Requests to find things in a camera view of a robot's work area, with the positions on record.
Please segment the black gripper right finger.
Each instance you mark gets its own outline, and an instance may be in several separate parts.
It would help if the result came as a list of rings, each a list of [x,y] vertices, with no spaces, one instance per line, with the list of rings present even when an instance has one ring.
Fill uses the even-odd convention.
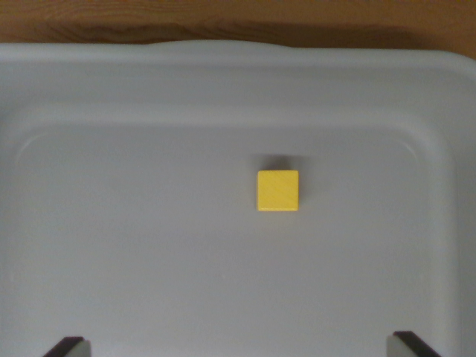
[[[395,331],[386,339],[387,357],[440,357],[440,354],[412,331]]]

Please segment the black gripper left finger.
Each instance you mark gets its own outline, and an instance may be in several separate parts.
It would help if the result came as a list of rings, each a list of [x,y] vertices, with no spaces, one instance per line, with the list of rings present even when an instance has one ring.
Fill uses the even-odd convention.
[[[64,337],[44,357],[91,357],[91,342],[80,336]]]

